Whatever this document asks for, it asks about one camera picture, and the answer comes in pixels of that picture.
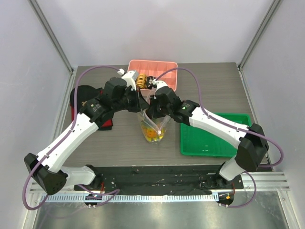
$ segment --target wood grain surface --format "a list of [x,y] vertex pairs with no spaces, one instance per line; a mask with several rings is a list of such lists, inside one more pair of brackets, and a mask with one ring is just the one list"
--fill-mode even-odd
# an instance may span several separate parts
[[[180,67],[191,69],[198,76],[202,99],[206,109],[212,112],[246,113],[252,121],[251,110],[235,63],[186,63]],[[127,65],[118,66],[127,69]],[[79,67],[77,76],[88,66]],[[112,69],[95,69],[89,72],[81,84],[104,87]],[[178,72],[177,95],[182,99],[198,102],[194,79],[188,72]],[[71,122],[68,109],[64,128]],[[227,158],[184,156],[180,153],[180,125],[173,120],[168,124],[164,139],[158,144],[148,143],[142,135],[137,114],[118,112],[110,131],[97,131],[88,137],[68,158],[65,166],[144,166],[144,165],[213,165],[222,164]]]

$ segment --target white wall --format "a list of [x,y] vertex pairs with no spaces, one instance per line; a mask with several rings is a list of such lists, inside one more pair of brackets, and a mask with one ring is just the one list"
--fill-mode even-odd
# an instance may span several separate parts
[[23,158],[51,141],[69,75],[29,3],[0,5],[0,224],[20,229]]
[[[278,141],[285,172],[305,212],[305,2],[284,0],[244,67],[250,96],[265,133]],[[279,153],[272,147],[272,161]]]
[[240,62],[272,0],[38,0],[74,66]]

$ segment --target green tray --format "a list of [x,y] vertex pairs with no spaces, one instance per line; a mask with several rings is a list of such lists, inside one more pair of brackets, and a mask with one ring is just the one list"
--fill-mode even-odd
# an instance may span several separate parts
[[[230,121],[250,125],[247,114],[215,113]],[[190,156],[233,157],[237,149],[223,139],[199,128],[181,124],[181,153]]]

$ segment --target plastic bag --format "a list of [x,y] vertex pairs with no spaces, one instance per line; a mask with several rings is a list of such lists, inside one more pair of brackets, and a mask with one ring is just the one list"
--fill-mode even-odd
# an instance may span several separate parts
[[[150,102],[150,96],[155,94],[155,88],[147,95],[146,101]],[[148,142],[160,142],[166,132],[166,125],[170,121],[170,116],[150,119],[145,110],[138,113],[140,127],[145,139]]]

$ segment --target pink tray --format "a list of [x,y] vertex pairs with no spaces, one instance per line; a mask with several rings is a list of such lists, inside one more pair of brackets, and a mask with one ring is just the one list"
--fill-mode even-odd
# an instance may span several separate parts
[[[144,73],[147,76],[158,77],[166,70],[176,68],[177,66],[177,63],[174,62],[131,60],[129,62],[128,70],[137,70],[140,74]],[[160,80],[166,82],[170,88],[176,91],[177,70],[167,73]],[[150,91],[151,90],[148,89],[141,89],[143,96],[147,96]]]

